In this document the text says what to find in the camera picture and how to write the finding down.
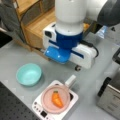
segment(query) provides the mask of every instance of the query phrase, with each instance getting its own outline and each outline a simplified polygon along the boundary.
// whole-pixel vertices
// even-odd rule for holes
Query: teal bowl
[[[20,67],[17,71],[17,81],[25,86],[35,85],[41,77],[41,68],[33,63],[29,63]]]

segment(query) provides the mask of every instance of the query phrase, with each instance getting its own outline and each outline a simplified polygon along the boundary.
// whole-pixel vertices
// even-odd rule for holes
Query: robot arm
[[[120,0],[88,0],[86,17],[101,25],[120,23]]]
[[[43,30],[45,55],[59,63],[69,60],[91,68],[97,50],[82,44],[83,21],[87,16],[102,25],[115,25],[120,22],[119,4],[119,0],[56,0],[56,23]]]

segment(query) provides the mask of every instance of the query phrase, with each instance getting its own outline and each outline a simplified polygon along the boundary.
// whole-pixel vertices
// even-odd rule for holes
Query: white table
[[[97,93],[110,72],[107,69],[112,66],[112,56],[118,46],[107,39],[101,39],[90,33],[86,40],[93,42],[100,55],[96,58],[94,66],[87,70],[82,68],[77,72],[75,65],[68,62],[65,65],[54,61],[46,61],[39,55],[22,48],[13,41],[0,49],[0,81],[12,91],[30,109],[34,99],[53,80],[64,83],[72,74],[77,76],[72,90],[79,95],[79,101],[67,114],[67,120],[115,120],[111,115],[97,107]],[[16,72],[26,63],[38,64],[43,71],[40,82],[33,87],[25,87],[16,81]]]

